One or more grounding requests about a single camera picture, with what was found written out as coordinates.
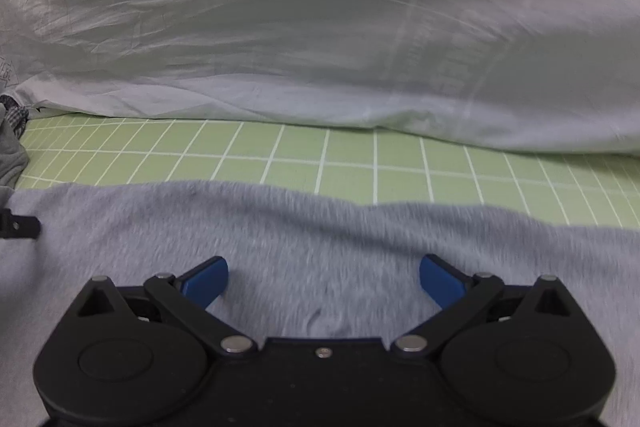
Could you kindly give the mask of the dark grey crumpled garment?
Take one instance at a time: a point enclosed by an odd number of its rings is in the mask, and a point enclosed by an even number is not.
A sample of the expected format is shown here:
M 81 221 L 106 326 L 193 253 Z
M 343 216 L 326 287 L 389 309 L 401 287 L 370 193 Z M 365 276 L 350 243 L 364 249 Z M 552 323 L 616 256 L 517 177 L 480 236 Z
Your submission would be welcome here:
M 21 137 L 29 120 L 29 110 L 9 95 L 1 95 L 1 187 L 14 188 L 29 164 Z

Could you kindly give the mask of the green grid bed sheet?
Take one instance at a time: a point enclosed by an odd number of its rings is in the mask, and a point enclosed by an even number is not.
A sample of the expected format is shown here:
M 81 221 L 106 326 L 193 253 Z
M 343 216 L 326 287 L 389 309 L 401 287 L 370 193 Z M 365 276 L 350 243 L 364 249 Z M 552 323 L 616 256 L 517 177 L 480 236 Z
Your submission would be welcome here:
M 499 206 L 560 225 L 639 224 L 633 157 L 496 152 L 385 130 L 85 115 L 32 121 L 22 143 L 23 188 L 238 181 L 361 205 L 420 200 Z

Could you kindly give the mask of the grey sweatshirt garment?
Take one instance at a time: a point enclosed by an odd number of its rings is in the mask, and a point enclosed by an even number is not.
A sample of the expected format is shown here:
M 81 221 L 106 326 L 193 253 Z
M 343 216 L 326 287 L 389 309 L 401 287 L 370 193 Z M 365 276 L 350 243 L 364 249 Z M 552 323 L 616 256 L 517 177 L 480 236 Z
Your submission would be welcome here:
M 256 340 L 392 341 L 436 311 L 418 282 L 427 254 L 509 284 L 559 277 L 616 363 L 604 421 L 638 424 L 635 231 L 547 225 L 491 206 L 357 206 L 277 187 L 200 181 L 6 189 L 1 204 L 42 225 L 39 239 L 1 244 L 3 425 L 46 419 L 32 363 L 90 277 L 136 286 L 220 256 L 230 265 L 230 283 L 213 314 Z

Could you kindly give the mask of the white carrot print duvet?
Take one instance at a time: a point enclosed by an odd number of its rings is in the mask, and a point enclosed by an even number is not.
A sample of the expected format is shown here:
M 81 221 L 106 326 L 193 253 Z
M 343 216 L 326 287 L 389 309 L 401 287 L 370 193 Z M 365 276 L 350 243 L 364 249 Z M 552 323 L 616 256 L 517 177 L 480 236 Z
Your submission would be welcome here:
M 102 116 L 639 150 L 639 0 L 1 0 L 1 81 Z

